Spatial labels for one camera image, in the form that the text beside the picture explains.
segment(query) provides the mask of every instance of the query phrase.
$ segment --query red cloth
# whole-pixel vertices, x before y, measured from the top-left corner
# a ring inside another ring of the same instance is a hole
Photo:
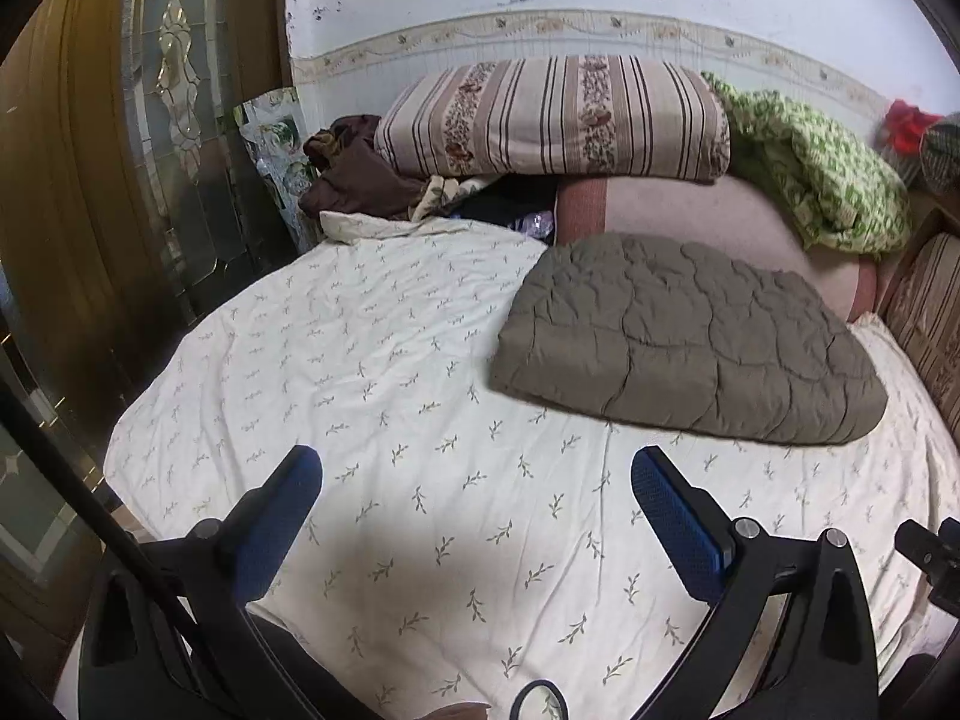
[[[892,146],[898,154],[918,156],[920,138],[923,138],[930,124],[939,122],[942,118],[935,114],[923,113],[920,108],[907,105],[903,100],[894,100],[884,120],[887,145]]]

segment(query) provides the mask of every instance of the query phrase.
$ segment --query gray quilt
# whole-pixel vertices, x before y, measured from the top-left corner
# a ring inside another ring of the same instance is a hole
[[[603,418],[792,445],[858,439],[887,404],[863,347],[797,274],[616,233],[544,252],[491,381]]]

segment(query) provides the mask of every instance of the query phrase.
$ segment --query white bed sheet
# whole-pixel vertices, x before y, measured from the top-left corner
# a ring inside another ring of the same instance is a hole
[[[554,680],[573,717],[629,717],[704,616],[630,491],[660,445],[731,517],[845,531],[881,683],[942,643],[896,525],[956,514],[960,459],[879,319],[854,327],[890,394],[875,431],[801,449],[613,425],[490,391],[488,356],[538,242],[480,223],[328,215],[325,242],[205,319],[120,419],[104,472],[160,538],[224,517],[294,443],[325,483],[259,608],[384,717],[505,717]],[[761,623],[746,670],[774,626]],[[748,688],[737,678],[727,702]]]

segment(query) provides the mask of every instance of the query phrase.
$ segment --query silver bolt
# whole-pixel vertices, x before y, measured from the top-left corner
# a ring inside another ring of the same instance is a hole
[[[756,538],[760,535],[760,525],[757,525],[757,522],[750,519],[750,517],[741,517],[737,522],[733,523],[733,528],[735,528],[743,538]]]
[[[838,531],[837,528],[830,528],[827,530],[827,541],[837,548],[845,547],[847,546],[847,534],[843,531]]]
[[[197,538],[213,538],[220,531],[220,525],[219,519],[213,517],[202,519],[193,526],[193,535]]]

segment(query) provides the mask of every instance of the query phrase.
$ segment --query green blanket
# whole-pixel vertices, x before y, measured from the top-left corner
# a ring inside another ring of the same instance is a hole
[[[870,146],[806,103],[704,78],[730,120],[731,172],[786,206],[805,247],[882,254],[906,245],[904,182]]]

